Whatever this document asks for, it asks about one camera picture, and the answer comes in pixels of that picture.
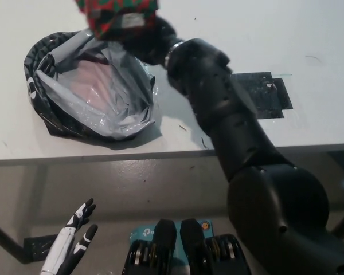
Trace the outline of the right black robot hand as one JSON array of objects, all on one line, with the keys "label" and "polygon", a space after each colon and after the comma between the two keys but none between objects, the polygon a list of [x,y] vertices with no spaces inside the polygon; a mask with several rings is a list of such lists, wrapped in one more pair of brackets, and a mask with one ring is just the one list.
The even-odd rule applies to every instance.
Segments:
[{"label": "right black robot hand", "polygon": [[181,42],[174,28],[157,16],[151,28],[143,29],[122,42],[126,51],[149,65],[165,65],[165,58],[171,48]]}]

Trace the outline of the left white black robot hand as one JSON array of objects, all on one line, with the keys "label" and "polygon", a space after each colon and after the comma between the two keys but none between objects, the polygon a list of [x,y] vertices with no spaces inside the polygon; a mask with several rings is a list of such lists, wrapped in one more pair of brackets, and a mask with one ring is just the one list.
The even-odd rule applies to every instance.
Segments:
[{"label": "left white black robot hand", "polygon": [[71,274],[74,271],[92,242],[98,225],[91,225],[77,243],[74,243],[75,234],[89,222],[95,208],[91,198],[74,212],[52,244],[40,275]]}]

